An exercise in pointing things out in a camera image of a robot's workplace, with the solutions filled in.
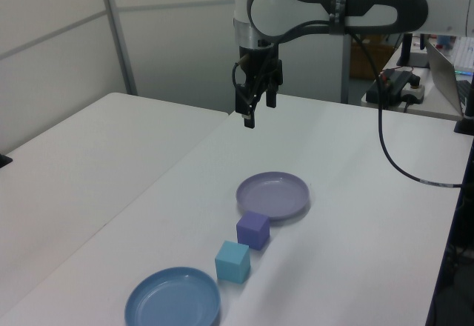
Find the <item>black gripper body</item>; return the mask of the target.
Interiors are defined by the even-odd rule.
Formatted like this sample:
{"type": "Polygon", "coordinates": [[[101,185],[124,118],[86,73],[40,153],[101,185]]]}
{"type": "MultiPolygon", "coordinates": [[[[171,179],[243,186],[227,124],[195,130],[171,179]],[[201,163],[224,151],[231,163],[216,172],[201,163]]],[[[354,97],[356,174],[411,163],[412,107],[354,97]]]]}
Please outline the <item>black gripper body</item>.
{"type": "Polygon", "coordinates": [[[269,82],[283,84],[282,61],[279,59],[278,47],[249,49],[239,47],[240,57],[247,56],[241,64],[245,74],[245,87],[250,90],[256,86],[266,87],[269,82]]]}

